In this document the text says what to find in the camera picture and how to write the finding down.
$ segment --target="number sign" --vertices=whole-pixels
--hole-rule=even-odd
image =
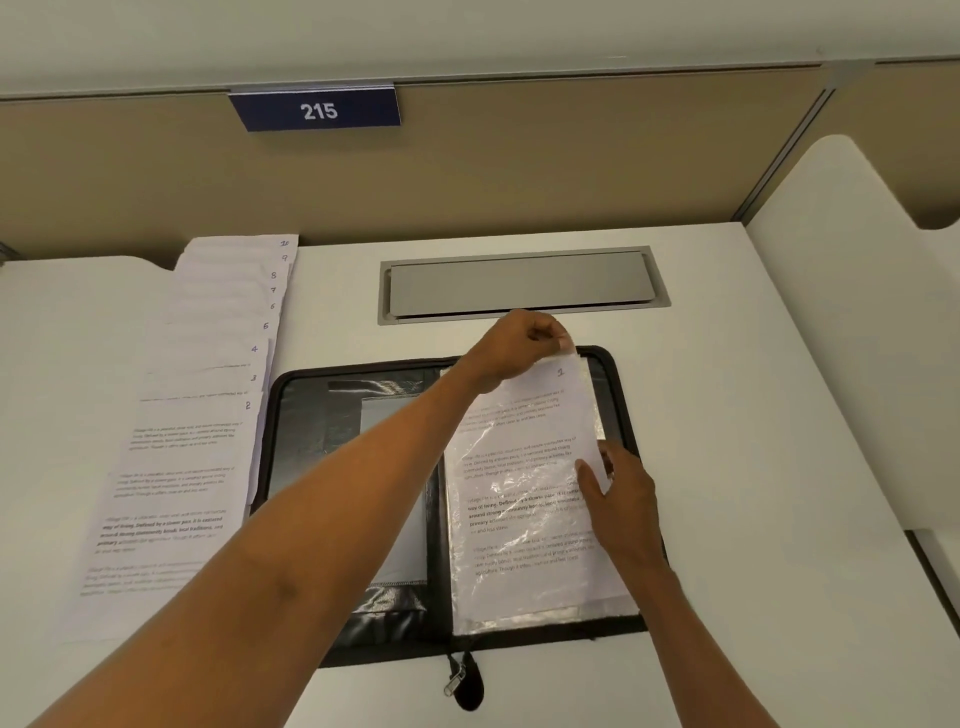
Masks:
[[[238,91],[229,99],[248,132],[400,126],[392,85]]]

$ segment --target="wall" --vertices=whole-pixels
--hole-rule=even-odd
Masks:
[[[950,54],[951,0],[0,4],[0,96]]]

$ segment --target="hand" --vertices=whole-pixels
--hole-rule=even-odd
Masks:
[[[487,393],[545,356],[573,351],[573,341],[557,319],[518,308],[497,321],[457,367],[469,372],[479,392]]]
[[[616,442],[598,441],[613,485],[604,496],[593,470],[577,460],[577,481],[584,494],[593,532],[627,586],[638,572],[668,568],[660,540],[654,480],[636,455]]]

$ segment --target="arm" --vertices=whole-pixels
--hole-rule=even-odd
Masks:
[[[572,349],[513,311],[393,417],[270,499],[35,726],[282,725],[478,394]]]
[[[654,481],[640,459],[617,443],[600,443],[612,469],[604,496],[582,460],[577,479],[597,541],[647,622],[684,728],[776,728],[684,597],[663,558]]]

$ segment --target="beige partition panel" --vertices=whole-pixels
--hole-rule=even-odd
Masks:
[[[838,88],[747,219],[811,144],[835,133],[856,142],[922,228],[960,218],[960,61],[884,63]]]
[[[308,243],[729,220],[818,68],[411,85],[403,126],[247,133],[222,94],[0,105],[0,241],[172,259]]]

